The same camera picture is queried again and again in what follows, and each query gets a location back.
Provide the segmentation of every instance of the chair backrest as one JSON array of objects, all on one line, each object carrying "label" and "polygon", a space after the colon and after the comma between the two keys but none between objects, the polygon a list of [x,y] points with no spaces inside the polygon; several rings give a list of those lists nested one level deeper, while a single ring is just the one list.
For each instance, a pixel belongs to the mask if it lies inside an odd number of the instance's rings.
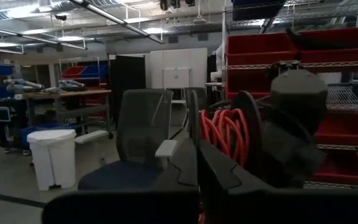
[{"label": "chair backrest", "polygon": [[127,90],[122,97],[117,127],[117,150],[122,161],[161,166],[155,152],[169,138],[170,90]]},{"label": "chair backrest", "polygon": [[203,87],[189,87],[189,88],[185,89],[186,107],[189,108],[190,91],[193,91],[193,90],[197,94],[198,108],[200,110],[207,110],[208,109],[208,100],[206,98],[205,88],[203,88]]}]

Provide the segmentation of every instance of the orange extension cord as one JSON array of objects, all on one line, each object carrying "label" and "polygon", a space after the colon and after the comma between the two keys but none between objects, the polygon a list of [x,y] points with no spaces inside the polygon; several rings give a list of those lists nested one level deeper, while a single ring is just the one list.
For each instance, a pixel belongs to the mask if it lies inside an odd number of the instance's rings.
[{"label": "orange extension cord", "polygon": [[[240,109],[217,110],[212,120],[208,118],[208,112],[203,110],[200,114],[200,124],[202,139],[221,149],[240,166],[245,166],[249,153],[249,132],[247,121]],[[236,135],[233,154],[231,153],[232,133]]]}]

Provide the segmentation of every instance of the navy blue seat cushion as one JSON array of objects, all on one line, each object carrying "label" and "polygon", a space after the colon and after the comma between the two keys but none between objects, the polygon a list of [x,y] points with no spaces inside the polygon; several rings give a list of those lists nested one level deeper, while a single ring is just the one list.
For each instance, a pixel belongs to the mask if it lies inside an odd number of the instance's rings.
[{"label": "navy blue seat cushion", "polygon": [[78,190],[150,188],[163,169],[128,161],[117,161],[83,176]]}]

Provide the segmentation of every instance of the wooden table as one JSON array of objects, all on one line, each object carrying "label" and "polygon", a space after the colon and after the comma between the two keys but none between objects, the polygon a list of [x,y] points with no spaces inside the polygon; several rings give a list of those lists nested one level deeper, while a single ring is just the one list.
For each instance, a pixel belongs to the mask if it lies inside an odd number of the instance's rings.
[{"label": "wooden table", "polygon": [[[29,110],[29,122],[31,126],[36,125],[35,123],[35,111],[34,111],[34,100],[42,99],[54,99],[55,100],[55,110],[57,116],[57,122],[60,124],[64,123],[64,119],[67,118],[77,118],[77,117],[87,117],[89,114],[95,114],[98,112],[106,112],[106,130],[109,133],[109,138],[112,138],[112,133],[110,130],[111,119],[110,119],[110,105],[109,105],[109,94],[111,90],[86,90],[86,91],[73,91],[73,92],[64,92],[64,93],[23,93],[22,97],[27,101],[27,108]],[[62,98],[66,97],[81,97],[88,95],[106,95],[106,102],[104,105],[98,106],[89,106],[85,108],[65,111],[62,105]]]}]

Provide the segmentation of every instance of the step trash can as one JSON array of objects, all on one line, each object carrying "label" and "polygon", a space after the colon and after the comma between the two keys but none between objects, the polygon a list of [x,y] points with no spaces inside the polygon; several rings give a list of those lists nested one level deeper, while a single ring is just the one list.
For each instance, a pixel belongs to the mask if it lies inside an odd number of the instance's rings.
[{"label": "step trash can", "polygon": [[39,190],[75,185],[75,130],[35,131],[27,136]]}]

